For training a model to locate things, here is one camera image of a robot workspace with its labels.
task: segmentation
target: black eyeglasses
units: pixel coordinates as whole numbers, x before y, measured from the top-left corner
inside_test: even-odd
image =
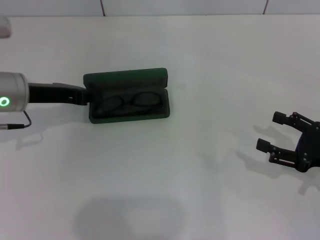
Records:
[[[125,101],[120,95],[102,99],[94,108],[94,116],[107,118],[143,115],[150,114],[160,108],[163,108],[161,96],[153,91],[144,91],[135,94],[130,101]]]

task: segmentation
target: black cable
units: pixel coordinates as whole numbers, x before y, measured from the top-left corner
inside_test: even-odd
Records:
[[[24,125],[24,128],[30,127],[31,124],[32,124],[32,121],[31,121],[31,119],[30,119],[30,117],[29,117],[29,115],[28,115],[28,113],[27,113],[26,111],[23,111],[23,113],[24,113],[24,115],[26,116],[26,118],[27,118],[28,121],[29,121],[29,124]]]
[[[32,124],[32,121],[26,111],[23,111],[24,115],[29,121],[29,124],[24,125],[24,124],[16,124],[16,123],[9,123],[9,124],[0,124],[0,129],[2,130],[11,130],[11,129],[25,129],[27,127],[30,127]]]

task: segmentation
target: green led light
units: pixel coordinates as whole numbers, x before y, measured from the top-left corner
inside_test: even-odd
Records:
[[[3,97],[0,97],[0,107],[6,107],[8,106],[10,103],[10,100],[9,98],[3,96]]]

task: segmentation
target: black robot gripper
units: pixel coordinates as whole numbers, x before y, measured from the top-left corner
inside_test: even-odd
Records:
[[[297,112],[287,116],[278,111],[274,113],[272,121],[293,127],[302,134],[295,151],[279,148],[259,138],[256,149],[270,153],[270,163],[295,168],[302,173],[309,168],[320,167],[320,122],[312,121]]]

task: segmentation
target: white tabletop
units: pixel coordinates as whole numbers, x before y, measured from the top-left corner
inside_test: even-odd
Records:
[[[0,132],[0,239],[318,240],[319,168],[275,111],[320,120],[320,15],[12,18],[0,71],[83,75],[167,68],[171,115],[91,124],[88,107],[29,104]],[[22,113],[2,123],[25,121]]]

